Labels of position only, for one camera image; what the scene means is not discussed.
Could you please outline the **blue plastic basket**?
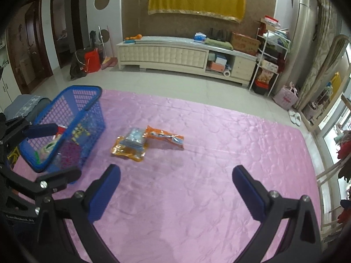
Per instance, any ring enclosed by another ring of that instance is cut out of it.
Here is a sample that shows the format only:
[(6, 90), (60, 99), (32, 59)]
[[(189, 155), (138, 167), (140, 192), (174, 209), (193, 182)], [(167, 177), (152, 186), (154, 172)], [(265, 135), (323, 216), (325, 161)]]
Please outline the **blue plastic basket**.
[[(105, 130), (105, 121), (99, 99), (102, 88), (93, 85), (72, 85), (67, 87), (53, 101), (45, 107), (35, 119), (34, 124), (58, 125), (58, 132), (53, 136), (25, 139), (19, 145), (19, 150), (24, 161), (36, 173), (53, 173), (63, 169), (53, 164), (52, 159), (61, 150), (66, 141), (74, 141), (81, 147), (79, 165), (82, 169), (90, 156), (96, 142)], [(36, 164), (35, 151), (61, 135), (57, 146), (53, 149), (48, 159), (41, 164)]]

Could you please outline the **blue striped clear snack bag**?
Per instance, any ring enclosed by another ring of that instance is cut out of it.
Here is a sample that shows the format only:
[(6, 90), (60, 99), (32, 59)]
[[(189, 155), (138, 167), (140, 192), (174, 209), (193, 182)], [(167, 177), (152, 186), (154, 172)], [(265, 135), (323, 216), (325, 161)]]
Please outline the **blue striped clear snack bag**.
[(136, 151), (142, 151), (146, 143), (145, 129), (133, 127), (129, 130), (124, 139), (120, 142), (121, 145), (131, 148)]

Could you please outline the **orange long snack packet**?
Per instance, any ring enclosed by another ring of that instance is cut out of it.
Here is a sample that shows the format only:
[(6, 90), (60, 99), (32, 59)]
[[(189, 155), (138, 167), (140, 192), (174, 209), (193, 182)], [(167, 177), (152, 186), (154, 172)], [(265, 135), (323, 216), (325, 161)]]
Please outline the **orange long snack packet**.
[(159, 130), (151, 126), (145, 129), (145, 136), (150, 139), (166, 141), (180, 148), (184, 147), (184, 137), (182, 135), (173, 134), (168, 131)]

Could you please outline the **purple chips bag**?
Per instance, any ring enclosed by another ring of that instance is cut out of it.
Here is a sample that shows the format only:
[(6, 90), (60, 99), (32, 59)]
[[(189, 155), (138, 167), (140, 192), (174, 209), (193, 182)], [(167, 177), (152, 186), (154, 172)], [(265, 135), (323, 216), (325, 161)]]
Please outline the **purple chips bag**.
[(81, 147), (74, 141), (66, 141), (59, 151), (59, 168), (67, 169), (79, 165)]

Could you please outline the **grey covered chair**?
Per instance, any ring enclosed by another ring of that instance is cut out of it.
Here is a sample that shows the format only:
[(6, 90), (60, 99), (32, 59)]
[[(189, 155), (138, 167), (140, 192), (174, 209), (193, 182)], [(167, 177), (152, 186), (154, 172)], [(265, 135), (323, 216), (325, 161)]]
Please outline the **grey covered chair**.
[(5, 110), (4, 115), (6, 120), (14, 119), (16, 117), (25, 117), (27, 121), (34, 123), (35, 119), (51, 103), (47, 97), (22, 94), (16, 97)]

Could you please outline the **white cupboard with shelves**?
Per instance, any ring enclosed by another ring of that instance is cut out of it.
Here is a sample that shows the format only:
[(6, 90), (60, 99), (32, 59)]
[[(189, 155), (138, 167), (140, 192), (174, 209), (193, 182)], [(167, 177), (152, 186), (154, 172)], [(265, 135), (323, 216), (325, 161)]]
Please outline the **white cupboard with shelves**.
[(1, 36), (1, 84), (0, 84), (0, 106), (1, 112), (11, 105), (21, 95), (15, 79), (13, 69), (9, 63), (8, 50), (5, 35)]

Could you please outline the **pink quilted table cloth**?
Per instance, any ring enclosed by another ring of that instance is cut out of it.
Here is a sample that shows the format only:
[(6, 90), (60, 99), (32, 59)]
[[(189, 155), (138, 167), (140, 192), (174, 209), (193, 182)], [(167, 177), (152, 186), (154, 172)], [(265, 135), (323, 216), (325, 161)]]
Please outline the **pink quilted table cloth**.
[[(110, 164), (121, 181), (95, 227), (121, 262), (233, 262), (259, 227), (231, 173), (241, 164), (267, 190), (308, 195), (320, 213), (315, 169), (300, 130), (191, 101), (105, 90), (105, 131), (81, 178), (54, 195), (88, 188)], [(141, 162), (113, 156), (132, 127), (166, 130), (184, 147), (152, 140)]]

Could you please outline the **red shopping bag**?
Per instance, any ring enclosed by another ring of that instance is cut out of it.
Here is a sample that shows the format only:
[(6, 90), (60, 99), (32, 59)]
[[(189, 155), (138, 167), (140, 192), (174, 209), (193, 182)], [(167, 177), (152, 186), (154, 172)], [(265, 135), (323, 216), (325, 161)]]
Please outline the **red shopping bag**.
[(100, 70), (100, 57), (97, 48), (84, 54), (84, 71), (85, 73), (95, 73)]

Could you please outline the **white slippers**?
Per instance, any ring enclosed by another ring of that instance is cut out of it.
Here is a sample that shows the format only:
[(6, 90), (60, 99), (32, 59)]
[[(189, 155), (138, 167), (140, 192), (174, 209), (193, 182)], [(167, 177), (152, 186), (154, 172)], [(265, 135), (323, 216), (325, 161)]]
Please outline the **white slippers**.
[(298, 112), (295, 112), (294, 110), (289, 109), (288, 110), (288, 115), (290, 118), (291, 123), (300, 126), (301, 125), (301, 115)]

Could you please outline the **pink bag on floor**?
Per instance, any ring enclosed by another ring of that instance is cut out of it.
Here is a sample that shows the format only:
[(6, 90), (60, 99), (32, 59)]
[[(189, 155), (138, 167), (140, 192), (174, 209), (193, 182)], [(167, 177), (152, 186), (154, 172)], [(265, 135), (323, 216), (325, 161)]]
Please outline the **pink bag on floor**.
[(284, 110), (289, 110), (298, 99), (298, 92), (294, 85), (284, 85), (273, 97), (273, 101)]

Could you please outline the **cream tv cabinet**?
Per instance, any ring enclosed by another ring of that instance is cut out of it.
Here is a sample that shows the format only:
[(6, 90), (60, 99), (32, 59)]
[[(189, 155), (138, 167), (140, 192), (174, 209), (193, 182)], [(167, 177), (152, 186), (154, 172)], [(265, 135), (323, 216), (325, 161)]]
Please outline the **cream tv cabinet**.
[(116, 45), (119, 69), (138, 66), (210, 77), (248, 87), (256, 56), (188, 38), (144, 36)]

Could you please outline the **blue tissue pack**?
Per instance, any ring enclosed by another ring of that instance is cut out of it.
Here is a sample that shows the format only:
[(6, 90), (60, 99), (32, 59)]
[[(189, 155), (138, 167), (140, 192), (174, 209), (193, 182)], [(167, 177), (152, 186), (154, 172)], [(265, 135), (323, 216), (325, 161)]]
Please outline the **blue tissue pack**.
[(193, 40), (195, 42), (199, 42), (199, 43), (204, 43), (207, 39), (207, 35), (201, 32), (197, 32), (195, 33), (195, 35), (193, 36)]

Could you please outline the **white metal shelf rack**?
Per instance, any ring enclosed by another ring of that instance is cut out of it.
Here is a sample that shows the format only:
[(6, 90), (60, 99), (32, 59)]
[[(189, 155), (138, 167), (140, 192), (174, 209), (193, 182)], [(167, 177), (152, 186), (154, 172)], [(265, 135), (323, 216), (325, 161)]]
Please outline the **white metal shelf rack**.
[(256, 94), (270, 96), (280, 74), (284, 71), (291, 41), (287, 36), (287, 30), (281, 29), (278, 20), (270, 16), (264, 16), (259, 20), (256, 39), (259, 46), (249, 89)]

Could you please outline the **cardboard box on cabinet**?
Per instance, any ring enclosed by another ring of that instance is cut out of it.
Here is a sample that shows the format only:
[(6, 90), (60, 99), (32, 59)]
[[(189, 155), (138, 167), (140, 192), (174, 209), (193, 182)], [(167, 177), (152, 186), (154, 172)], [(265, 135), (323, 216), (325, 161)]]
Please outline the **cardboard box on cabinet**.
[(234, 50), (255, 56), (261, 42), (249, 36), (232, 32), (230, 43)]

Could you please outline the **silver air conditioner tower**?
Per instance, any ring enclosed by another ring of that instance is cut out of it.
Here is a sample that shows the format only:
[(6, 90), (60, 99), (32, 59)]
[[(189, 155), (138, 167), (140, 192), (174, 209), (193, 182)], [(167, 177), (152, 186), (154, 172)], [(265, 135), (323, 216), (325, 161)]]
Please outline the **silver air conditioner tower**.
[(301, 88), (312, 68), (317, 46), (318, 0), (293, 0), (293, 13), (288, 39), (290, 50), (284, 71), (278, 78), (275, 89), (293, 83)]

